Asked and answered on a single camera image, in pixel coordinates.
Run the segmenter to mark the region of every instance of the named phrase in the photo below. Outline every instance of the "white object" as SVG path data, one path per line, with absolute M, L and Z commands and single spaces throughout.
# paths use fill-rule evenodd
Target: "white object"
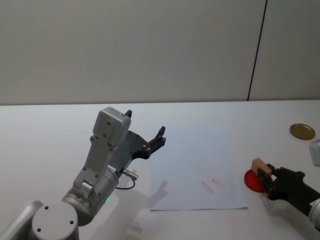
M 309 145 L 312 162 L 315 166 L 320 166 L 320 139 L 312 141 Z
M 165 137 L 165 148 L 152 156 L 151 192 L 167 182 L 167 195 L 152 210 L 247 206 L 221 125 L 169 125 Z
M 316 228 L 320 226 L 320 198 L 310 203 L 312 206 L 309 212 L 309 220 L 314 224 Z
M 270 240 L 270 233 L 272 240 L 319 239 L 308 217 L 251 191 L 243 177 L 260 157 L 304 172 L 305 183 L 320 191 L 309 141 L 289 131 L 292 123 L 308 123 L 320 133 L 320 100 L 0 106 L 0 232 L 32 201 L 53 203 L 66 194 L 88 155 L 97 113 L 106 107 L 131 109 L 130 127 L 146 139 L 155 137 L 149 124 L 221 125 L 248 209 L 150 212 L 149 202 L 161 199 L 166 188 L 151 194 L 152 159 L 136 159 L 129 169 L 139 175 L 135 188 L 114 191 L 92 223 L 79 228 L 81 240 Z

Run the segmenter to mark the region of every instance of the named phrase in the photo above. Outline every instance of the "metal lid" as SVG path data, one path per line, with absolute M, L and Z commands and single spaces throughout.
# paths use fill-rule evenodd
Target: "metal lid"
M 290 133 L 298 139 L 310 140 L 316 135 L 315 130 L 303 123 L 296 123 L 291 125 Z

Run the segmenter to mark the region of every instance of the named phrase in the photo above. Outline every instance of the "table surface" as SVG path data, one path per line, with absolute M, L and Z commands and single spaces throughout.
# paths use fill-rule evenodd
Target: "table surface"
M 150 125 L 222 125 L 248 209 L 150 212 L 152 158 L 136 159 L 130 165 L 139 174 L 136 187 L 114 191 L 94 220 L 79 228 L 81 240 L 320 238 L 290 204 L 269 201 L 243 183 L 251 161 L 260 157 L 275 167 L 305 172 L 304 181 L 320 191 L 310 141 L 289 132 L 291 124 L 305 123 L 317 138 L 320 100 L 1 106 L 0 231 L 28 203 L 49 204 L 66 194 L 86 160 L 97 113 L 107 106 L 131 109 L 130 129 L 147 140 L 155 134 Z

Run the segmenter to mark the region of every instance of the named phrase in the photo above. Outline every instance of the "red disc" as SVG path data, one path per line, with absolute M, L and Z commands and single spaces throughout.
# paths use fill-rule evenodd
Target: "red disc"
M 244 183 L 252 191 L 263 193 L 265 191 L 264 186 L 261 184 L 258 176 L 250 169 L 244 175 Z

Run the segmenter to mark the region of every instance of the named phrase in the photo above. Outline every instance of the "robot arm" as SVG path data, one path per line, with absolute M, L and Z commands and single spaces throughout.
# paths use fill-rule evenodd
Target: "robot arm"
M 292 171 L 271 164 L 267 166 L 272 170 L 273 180 L 262 168 L 258 168 L 258 177 L 267 193 L 268 199 L 285 200 L 296 209 L 309 217 L 310 222 L 320 231 L 320 193 L 304 183 L 305 174 L 302 171 Z
M 94 216 L 115 190 L 119 177 L 124 174 L 134 183 L 138 176 L 127 170 L 133 159 L 148 159 L 161 148 L 165 127 L 150 142 L 128 131 L 131 111 L 126 114 L 108 107 L 101 110 L 96 119 L 91 148 L 86 162 L 73 182 L 72 188 L 62 198 L 63 202 L 74 207 L 79 226 L 92 221 Z
M 0 234 L 0 240 L 78 240 L 78 227 L 93 220 L 122 174 L 135 185 L 138 176 L 127 170 L 131 161 L 148 159 L 165 145 L 164 126 L 149 142 L 129 131 L 131 114 L 112 107 L 101 110 L 86 162 L 62 202 L 45 206 L 32 202 Z

